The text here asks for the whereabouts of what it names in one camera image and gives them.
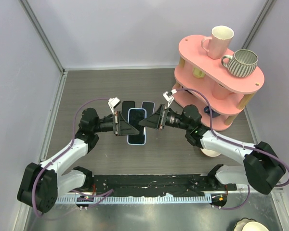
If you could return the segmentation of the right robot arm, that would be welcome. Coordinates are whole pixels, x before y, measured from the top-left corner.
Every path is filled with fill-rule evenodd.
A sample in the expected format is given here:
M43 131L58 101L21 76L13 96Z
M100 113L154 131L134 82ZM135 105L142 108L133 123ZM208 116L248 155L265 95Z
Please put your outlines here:
M191 145L238 162L238 166L221 165L215 174L208 177L208 185L213 190L219 190L226 184L245 184L268 195L286 173L284 164L279 162L269 144L244 143L215 132L201 123L201 115L192 104L184 107L181 114L162 104L139 125L159 130L165 126L183 129Z

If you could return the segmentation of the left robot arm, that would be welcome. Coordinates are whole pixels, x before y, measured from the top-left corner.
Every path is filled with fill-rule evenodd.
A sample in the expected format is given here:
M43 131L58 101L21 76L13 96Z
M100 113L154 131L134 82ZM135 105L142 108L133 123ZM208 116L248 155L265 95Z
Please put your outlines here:
M65 148L39 164L27 165L17 200L47 213L57 198L67 192L74 189L88 192L93 186L92 172L83 167L75 167L69 173L66 170L96 146L99 132L112 132L116 136L139 134L139 130L129 124L120 111L100 118L95 109L85 109L78 131Z

